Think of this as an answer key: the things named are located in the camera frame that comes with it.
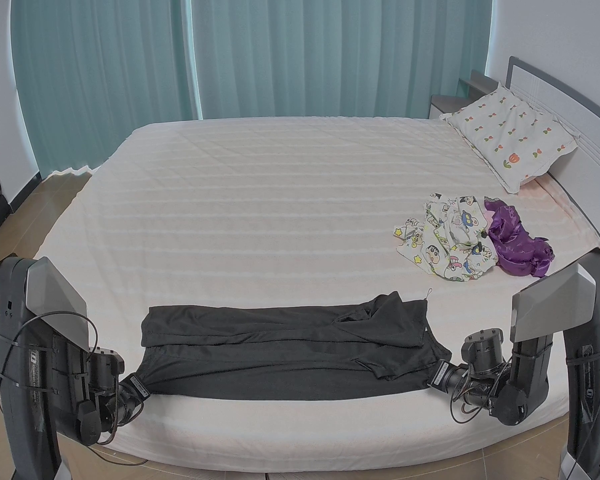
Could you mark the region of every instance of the bed sheet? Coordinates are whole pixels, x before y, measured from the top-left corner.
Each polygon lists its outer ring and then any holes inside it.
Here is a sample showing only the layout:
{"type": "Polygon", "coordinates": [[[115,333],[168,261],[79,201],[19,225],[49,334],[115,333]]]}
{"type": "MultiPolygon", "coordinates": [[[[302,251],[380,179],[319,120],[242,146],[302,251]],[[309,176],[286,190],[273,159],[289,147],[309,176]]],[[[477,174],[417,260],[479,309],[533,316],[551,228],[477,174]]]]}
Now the bed sheet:
{"type": "MultiPolygon", "coordinates": [[[[493,268],[467,283],[430,276],[396,252],[393,227],[428,194],[500,197],[550,273],[600,245],[548,176],[509,195],[444,122],[405,118],[249,118],[138,129],[58,219],[48,256],[78,290],[100,345],[143,357],[153,305],[280,307],[360,303],[398,290],[428,297],[436,338],[459,362],[465,336],[500,327],[534,278],[493,268]]],[[[505,342],[505,356],[509,343],[505,342]]],[[[544,404],[518,427],[481,413],[466,425],[433,390],[345,401],[227,401],[152,396],[111,447],[179,466],[289,472],[360,470],[460,455],[568,410],[562,335],[544,404]]]]}

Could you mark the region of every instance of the floor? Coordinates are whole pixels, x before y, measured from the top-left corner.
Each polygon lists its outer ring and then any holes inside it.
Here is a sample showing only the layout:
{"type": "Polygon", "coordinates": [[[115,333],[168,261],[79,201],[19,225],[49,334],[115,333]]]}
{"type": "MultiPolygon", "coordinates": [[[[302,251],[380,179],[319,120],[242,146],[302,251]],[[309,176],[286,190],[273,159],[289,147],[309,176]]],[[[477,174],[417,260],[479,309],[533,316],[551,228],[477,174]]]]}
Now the floor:
{"type": "MultiPolygon", "coordinates": [[[[0,260],[11,252],[33,257],[56,219],[88,179],[88,173],[53,176],[40,184],[0,228],[0,260]]],[[[376,471],[269,474],[268,477],[271,480],[534,480],[538,477],[553,480],[557,477],[567,430],[566,417],[563,417],[485,449],[435,463],[376,471]]],[[[64,436],[59,440],[74,480],[264,480],[263,474],[192,470],[154,462],[140,467],[121,467],[98,459],[87,448],[64,436]]],[[[138,461],[104,448],[99,450],[110,460],[138,461]]],[[[10,478],[12,473],[13,462],[0,414],[0,480],[10,478]]]]}

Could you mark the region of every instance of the nightstand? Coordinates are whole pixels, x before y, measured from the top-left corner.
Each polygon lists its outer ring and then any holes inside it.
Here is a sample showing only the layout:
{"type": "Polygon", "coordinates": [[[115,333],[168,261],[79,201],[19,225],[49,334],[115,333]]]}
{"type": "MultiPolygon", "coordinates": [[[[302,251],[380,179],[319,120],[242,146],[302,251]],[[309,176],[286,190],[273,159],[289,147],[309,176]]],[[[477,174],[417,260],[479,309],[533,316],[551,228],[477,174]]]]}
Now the nightstand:
{"type": "Polygon", "coordinates": [[[460,82],[469,87],[469,98],[434,94],[431,97],[429,119],[437,119],[440,114],[456,112],[457,110],[460,110],[460,108],[466,107],[476,100],[480,100],[485,94],[489,94],[498,88],[497,80],[489,78],[475,69],[471,71],[471,78],[460,78],[460,82]]]}

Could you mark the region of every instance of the purple clothing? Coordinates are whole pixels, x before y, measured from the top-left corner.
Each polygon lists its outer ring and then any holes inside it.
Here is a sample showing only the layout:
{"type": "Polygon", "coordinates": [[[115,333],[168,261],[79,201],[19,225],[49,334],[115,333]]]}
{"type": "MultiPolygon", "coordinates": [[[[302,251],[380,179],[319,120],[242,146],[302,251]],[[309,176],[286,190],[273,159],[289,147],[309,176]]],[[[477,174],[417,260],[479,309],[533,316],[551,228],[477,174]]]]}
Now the purple clothing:
{"type": "Polygon", "coordinates": [[[514,276],[544,277],[555,257],[546,238],[529,236],[515,206],[507,206],[499,199],[484,198],[484,207],[495,212],[489,236],[498,254],[498,265],[514,276]]]}

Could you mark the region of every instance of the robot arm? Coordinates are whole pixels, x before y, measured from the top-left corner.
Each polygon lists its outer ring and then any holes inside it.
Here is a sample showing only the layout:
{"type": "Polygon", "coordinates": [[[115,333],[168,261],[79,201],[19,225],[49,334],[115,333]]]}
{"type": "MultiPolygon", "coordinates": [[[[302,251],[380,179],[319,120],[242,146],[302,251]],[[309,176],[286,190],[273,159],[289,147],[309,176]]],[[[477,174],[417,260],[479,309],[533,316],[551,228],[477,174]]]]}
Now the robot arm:
{"type": "Polygon", "coordinates": [[[480,331],[465,339],[466,363],[440,361],[429,385],[488,409],[504,425],[517,425],[547,397],[553,334],[560,331],[569,379],[560,478],[600,479],[600,249],[513,296],[511,366],[502,361],[502,331],[480,331]]]}
{"type": "Polygon", "coordinates": [[[0,402],[16,480],[71,478],[56,432],[90,446],[149,398],[135,375],[118,381],[117,353],[89,351],[87,322],[48,258],[0,262],[0,402]]]}

